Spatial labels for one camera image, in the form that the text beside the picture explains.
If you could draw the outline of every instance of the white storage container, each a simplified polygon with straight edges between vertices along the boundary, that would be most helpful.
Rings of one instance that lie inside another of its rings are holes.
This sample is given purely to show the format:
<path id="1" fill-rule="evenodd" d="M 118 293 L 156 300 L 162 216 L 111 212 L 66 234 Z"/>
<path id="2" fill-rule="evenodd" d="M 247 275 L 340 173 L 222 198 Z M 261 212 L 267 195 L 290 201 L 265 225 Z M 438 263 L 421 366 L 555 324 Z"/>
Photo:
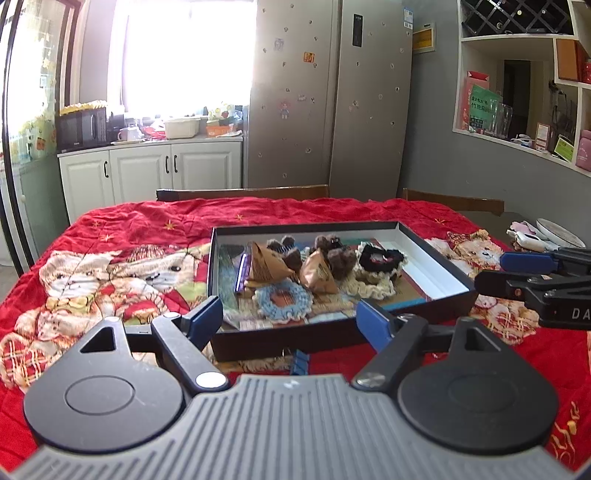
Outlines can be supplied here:
<path id="1" fill-rule="evenodd" d="M 165 120 L 164 130 L 166 132 L 166 138 L 171 140 L 175 138 L 193 138 L 199 133 L 200 120 L 198 116 Z"/>

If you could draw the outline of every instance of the floor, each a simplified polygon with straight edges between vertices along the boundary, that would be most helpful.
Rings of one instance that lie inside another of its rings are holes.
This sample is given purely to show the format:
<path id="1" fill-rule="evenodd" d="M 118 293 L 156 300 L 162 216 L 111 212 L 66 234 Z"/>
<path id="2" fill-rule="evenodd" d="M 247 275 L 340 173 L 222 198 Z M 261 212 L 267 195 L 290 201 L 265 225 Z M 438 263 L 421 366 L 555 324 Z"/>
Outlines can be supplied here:
<path id="1" fill-rule="evenodd" d="M 4 301 L 17 280 L 18 275 L 14 267 L 0 266 L 0 301 Z"/>

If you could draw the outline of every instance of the white kitchen cabinet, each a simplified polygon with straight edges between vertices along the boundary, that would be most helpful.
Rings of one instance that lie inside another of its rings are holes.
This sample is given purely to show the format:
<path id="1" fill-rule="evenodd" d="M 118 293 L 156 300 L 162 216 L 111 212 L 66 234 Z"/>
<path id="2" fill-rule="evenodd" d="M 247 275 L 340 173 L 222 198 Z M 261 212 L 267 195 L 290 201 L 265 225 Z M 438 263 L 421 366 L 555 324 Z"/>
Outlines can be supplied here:
<path id="1" fill-rule="evenodd" d="M 110 150 L 115 203 L 155 200 L 157 189 L 173 186 L 170 145 Z"/>
<path id="2" fill-rule="evenodd" d="M 60 170 L 70 223 L 90 210 L 115 204 L 108 151 L 63 157 Z"/>
<path id="3" fill-rule="evenodd" d="M 177 190 L 239 189 L 241 145 L 240 142 L 171 145 L 173 188 Z"/>

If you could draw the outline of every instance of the sticker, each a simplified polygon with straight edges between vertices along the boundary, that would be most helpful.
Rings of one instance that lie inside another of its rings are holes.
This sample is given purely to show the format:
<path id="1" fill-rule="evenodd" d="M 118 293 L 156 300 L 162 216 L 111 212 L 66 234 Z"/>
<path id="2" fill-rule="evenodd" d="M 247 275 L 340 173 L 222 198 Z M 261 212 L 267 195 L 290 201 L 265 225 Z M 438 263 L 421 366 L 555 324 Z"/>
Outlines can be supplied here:
<path id="1" fill-rule="evenodd" d="M 413 11 L 409 8 L 404 9 L 404 27 L 413 29 Z"/>
<path id="2" fill-rule="evenodd" d="M 281 114 L 282 120 L 287 120 L 290 117 L 289 107 L 290 104 L 288 102 L 281 102 L 279 104 L 279 113 Z"/>

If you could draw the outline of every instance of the window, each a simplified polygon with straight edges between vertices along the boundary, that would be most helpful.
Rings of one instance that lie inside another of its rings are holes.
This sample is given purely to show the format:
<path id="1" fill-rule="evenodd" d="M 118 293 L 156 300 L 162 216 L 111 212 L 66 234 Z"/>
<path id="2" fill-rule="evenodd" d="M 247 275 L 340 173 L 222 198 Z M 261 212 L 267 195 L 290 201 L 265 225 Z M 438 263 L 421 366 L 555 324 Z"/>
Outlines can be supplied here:
<path id="1" fill-rule="evenodd" d="M 249 103 L 254 2 L 120 1 L 126 8 L 115 15 L 126 22 L 115 19 L 113 27 L 126 23 L 120 90 L 127 111 L 187 115 L 222 102 Z"/>

